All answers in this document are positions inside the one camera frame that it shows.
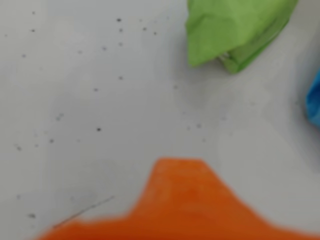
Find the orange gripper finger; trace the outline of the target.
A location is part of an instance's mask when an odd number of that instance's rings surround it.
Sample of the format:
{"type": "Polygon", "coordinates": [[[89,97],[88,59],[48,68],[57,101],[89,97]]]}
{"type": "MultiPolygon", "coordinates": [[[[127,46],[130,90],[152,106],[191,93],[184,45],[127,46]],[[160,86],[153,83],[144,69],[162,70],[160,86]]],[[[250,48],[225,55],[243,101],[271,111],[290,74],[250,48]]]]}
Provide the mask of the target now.
{"type": "Polygon", "coordinates": [[[50,230],[42,240],[163,240],[185,222],[180,208],[194,200],[199,160],[161,158],[129,213],[94,221],[71,221],[50,230]]]}
{"type": "Polygon", "coordinates": [[[319,235],[271,224],[260,217],[219,179],[203,161],[197,162],[197,200],[209,217],[208,228],[219,240],[318,240],[319,235]]]}

